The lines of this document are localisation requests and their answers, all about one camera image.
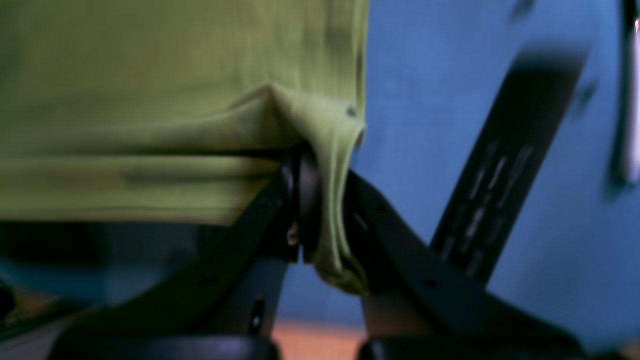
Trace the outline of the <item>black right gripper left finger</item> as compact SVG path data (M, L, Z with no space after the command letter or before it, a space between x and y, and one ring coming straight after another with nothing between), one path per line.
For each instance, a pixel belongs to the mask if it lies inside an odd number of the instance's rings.
M320 232L320 175L310 145L296 146L222 234L201 225L204 254L132 300L80 322L92 337L240 334L270 337L282 283Z

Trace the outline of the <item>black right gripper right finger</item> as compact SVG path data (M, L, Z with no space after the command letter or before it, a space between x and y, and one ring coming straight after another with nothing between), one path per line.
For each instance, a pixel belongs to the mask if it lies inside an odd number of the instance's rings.
M490 294L424 244L391 203L354 171L347 176L343 221L371 294L398 289L441 332L469 338L576 339Z

